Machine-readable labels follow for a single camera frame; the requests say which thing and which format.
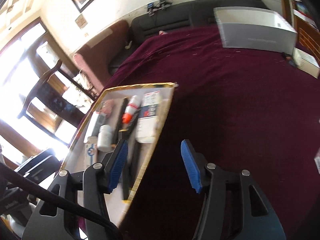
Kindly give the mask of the cream cardboard box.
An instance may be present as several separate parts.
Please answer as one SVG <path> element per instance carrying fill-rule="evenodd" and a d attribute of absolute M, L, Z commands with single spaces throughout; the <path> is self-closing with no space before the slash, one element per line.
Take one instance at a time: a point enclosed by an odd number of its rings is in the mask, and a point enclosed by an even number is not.
<path fill-rule="evenodd" d="M 316 79 L 319 77 L 319 65 L 313 56 L 298 48 L 294 48 L 292 56 L 298 69 L 308 73 Z"/>

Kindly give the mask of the small black clip device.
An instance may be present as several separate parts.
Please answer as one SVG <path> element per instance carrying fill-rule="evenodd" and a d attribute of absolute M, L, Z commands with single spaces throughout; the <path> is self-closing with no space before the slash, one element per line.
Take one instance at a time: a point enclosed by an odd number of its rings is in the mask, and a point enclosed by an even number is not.
<path fill-rule="evenodd" d="M 281 55 L 286 60 L 287 63 L 289 63 L 292 67 L 297 68 L 297 65 L 291 55 L 284 52 L 282 52 Z"/>

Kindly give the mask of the white bottle orange cap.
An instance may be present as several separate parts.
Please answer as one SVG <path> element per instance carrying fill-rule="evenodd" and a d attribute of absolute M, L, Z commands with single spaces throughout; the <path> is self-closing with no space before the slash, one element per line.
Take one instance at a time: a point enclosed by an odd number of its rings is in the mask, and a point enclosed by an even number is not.
<path fill-rule="evenodd" d="M 125 108 L 125 112 L 122 116 L 122 122 L 124 124 L 128 124 L 135 112 L 139 109 L 140 104 L 141 104 L 142 98 L 138 95 L 134 95 L 130 100 L 129 103 L 127 104 Z"/>

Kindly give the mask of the large grey cardboard box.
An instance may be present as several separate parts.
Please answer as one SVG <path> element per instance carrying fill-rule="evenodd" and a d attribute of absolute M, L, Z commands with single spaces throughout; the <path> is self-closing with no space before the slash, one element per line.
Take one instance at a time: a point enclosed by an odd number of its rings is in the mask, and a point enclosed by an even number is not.
<path fill-rule="evenodd" d="M 267 50 L 291 55 L 297 32 L 280 14 L 253 7 L 214 9 L 224 48 Z"/>

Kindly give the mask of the pink fluffy object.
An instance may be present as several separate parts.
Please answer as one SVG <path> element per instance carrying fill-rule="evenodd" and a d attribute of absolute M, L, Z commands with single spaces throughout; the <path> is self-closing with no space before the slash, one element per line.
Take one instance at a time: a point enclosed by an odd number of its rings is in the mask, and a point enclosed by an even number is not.
<path fill-rule="evenodd" d="M 101 107 L 101 112 L 105 114 L 106 118 L 109 118 L 112 114 L 112 109 L 114 107 L 114 100 L 108 99 L 103 102 Z"/>

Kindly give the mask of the black marker orange cap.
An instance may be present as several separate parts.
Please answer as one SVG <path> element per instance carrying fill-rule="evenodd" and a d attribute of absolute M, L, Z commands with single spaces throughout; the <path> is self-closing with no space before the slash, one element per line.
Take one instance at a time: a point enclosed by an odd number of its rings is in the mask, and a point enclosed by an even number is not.
<path fill-rule="evenodd" d="M 123 200 L 128 200 L 130 191 L 135 183 L 139 171 L 141 143 L 135 140 L 132 148 L 131 159 L 125 162 L 122 172 Z"/>

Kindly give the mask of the clamp devices on sofa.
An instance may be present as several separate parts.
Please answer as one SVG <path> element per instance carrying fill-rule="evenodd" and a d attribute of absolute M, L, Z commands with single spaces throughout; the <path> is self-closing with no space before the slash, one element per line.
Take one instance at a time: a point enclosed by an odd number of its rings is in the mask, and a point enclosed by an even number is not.
<path fill-rule="evenodd" d="M 168 0 L 159 0 L 158 2 L 151 2 L 148 3 L 146 8 L 147 8 L 147 13 L 149 16 L 153 16 L 155 12 L 159 10 L 165 10 L 168 7 L 172 6 L 172 2 Z"/>

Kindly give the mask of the grey red medicine box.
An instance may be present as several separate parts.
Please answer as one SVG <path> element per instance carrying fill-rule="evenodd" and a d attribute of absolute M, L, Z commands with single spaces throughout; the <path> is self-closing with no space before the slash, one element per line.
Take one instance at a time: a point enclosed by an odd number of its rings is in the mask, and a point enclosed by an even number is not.
<path fill-rule="evenodd" d="M 84 143 L 89 141 L 89 137 L 97 137 L 99 129 L 104 125 L 106 120 L 106 114 L 101 111 L 95 111 L 89 121 L 87 131 L 84 137 Z"/>

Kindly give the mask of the square white medicine box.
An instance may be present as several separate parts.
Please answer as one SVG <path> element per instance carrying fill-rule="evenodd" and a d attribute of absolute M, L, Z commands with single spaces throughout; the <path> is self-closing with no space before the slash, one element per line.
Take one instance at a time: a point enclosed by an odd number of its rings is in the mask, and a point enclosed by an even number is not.
<path fill-rule="evenodd" d="M 317 171 L 320 174 L 320 148 L 318 149 L 315 157 L 314 157 L 315 165 L 317 167 Z"/>

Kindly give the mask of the white green medicine box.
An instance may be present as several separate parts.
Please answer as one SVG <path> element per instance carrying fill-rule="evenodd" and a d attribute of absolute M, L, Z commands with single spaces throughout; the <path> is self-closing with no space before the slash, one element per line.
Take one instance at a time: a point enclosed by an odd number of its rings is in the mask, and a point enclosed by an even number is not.
<path fill-rule="evenodd" d="M 162 95 L 159 90 L 144 94 L 136 127 L 136 140 L 141 144 L 153 143 L 161 114 Z"/>

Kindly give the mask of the white pill bottle small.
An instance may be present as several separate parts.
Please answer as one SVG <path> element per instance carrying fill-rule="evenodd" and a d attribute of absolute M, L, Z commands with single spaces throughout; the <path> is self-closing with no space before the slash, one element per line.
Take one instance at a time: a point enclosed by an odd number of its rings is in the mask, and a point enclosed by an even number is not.
<path fill-rule="evenodd" d="M 107 152 L 111 148 L 112 142 L 112 127 L 102 125 L 99 129 L 97 138 L 97 148 L 101 152 Z"/>

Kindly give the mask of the black marker pink cap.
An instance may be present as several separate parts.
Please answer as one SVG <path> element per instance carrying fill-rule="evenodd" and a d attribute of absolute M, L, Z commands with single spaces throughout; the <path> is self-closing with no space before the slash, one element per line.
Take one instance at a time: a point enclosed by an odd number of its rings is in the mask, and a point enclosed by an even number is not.
<path fill-rule="evenodd" d="M 119 140 L 120 139 L 125 139 L 125 140 L 129 139 L 129 137 L 131 136 L 131 133 L 133 132 L 134 127 L 136 125 L 136 122 L 137 122 L 137 119 L 138 119 L 138 116 L 139 116 L 139 112 L 140 112 L 140 107 L 135 112 L 135 114 L 133 115 L 131 121 L 128 124 L 124 124 L 122 122 L 122 127 L 121 127 L 121 129 L 119 130 L 119 133 L 118 133 L 118 139 Z"/>

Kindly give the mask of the gold rimmed cardboard tray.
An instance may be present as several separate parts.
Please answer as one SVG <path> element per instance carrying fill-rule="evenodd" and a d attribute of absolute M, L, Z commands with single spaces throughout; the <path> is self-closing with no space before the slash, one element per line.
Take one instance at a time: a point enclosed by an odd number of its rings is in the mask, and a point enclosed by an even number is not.
<path fill-rule="evenodd" d="M 101 152 L 97 148 L 97 137 L 89 137 L 89 141 L 84 143 L 84 137 L 87 131 L 89 121 L 92 114 L 95 111 L 101 111 L 103 102 L 108 99 L 114 100 L 114 107 L 112 109 L 112 114 L 109 118 L 106 118 L 105 125 L 112 127 L 112 136 L 117 122 L 117 117 L 120 111 L 120 105 L 123 98 L 128 98 L 129 100 L 134 96 L 138 95 L 143 99 L 144 94 L 149 92 L 154 92 L 159 90 L 162 95 L 161 104 L 161 114 L 159 116 L 159 121 L 156 129 L 156 136 L 153 143 L 141 144 L 140 160 L 139 160 L 139 171 L 135 183 L 130 191 L 128 200 L 123 200 L 123 188 L 122 188 L 122 174 L 119 179 L 117 187 L 112 191 L 111 194 L 105 195 L 105 202 L 107 206 L 107 211 L 109 218 L 113 224 L 119 226 L 124 220 L 129 207 L 137 193 L 138 187 L 144 173 L 148 167 L 151 160 L 159 136 L 162 132 L 163 126 L 167 119 L 169 109 L 172 102 L 172 97 L 174 95 L 174 90 L 178 85 L 172 82 L 161 82 L 161 83 L 145 83 L 145 84 L 135 84 L 135 85 L 125 85 L 117 86 L 105 89 L 97 101 L 93 104 L 92 108 L 89 110 L 84 120 L 80 124 L 74 139 L 69 147 L 69 153 L 67 157 L 62 162 L 61 168 L 63 170 L 68 170 L 71 173 L 84 171 L 89 165 L 93 165 L 96 162 L 102 162 L 105 155 L 110 153 L 116 148 L 116 145 L 111 144 L 111 148 L 107 152 Z M 134 127 L 131 136 L 127 141 L 128 143 L 128 154 L 127 161 L 131 159 L 132 148 L 136 140 L 136 127 Z"/>

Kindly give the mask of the black leather sofa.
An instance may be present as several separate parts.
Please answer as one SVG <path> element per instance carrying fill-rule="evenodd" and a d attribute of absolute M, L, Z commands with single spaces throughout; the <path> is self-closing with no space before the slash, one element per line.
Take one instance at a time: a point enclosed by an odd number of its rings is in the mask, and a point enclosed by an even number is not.
<path fill-rule="evenodd" d="M 182 30 L 208 27 L 216 24 L 214 8 L 253 7 L 267 9 L 262 0 L 195 0 L 172 5 L 159 10 L 153 15 L 144 14 L 132 20 L 127 33 L 129 49 L 122 49 L 108 66 L 110 75 L 114 75 L 120 65 L 130 57 L 141 44 L 159 34 Z"/>

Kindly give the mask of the brick pattern wooden counter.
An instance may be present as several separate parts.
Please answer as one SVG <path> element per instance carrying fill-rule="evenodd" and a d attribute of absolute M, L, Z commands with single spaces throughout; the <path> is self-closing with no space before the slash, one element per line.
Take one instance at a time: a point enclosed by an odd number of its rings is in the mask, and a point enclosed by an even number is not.
<path fill-rule="evenodd" d="M 282 15 L 297 31 L 299 48 L 319 63 L 319 29 L 301 0 L 281 0 Z"/>

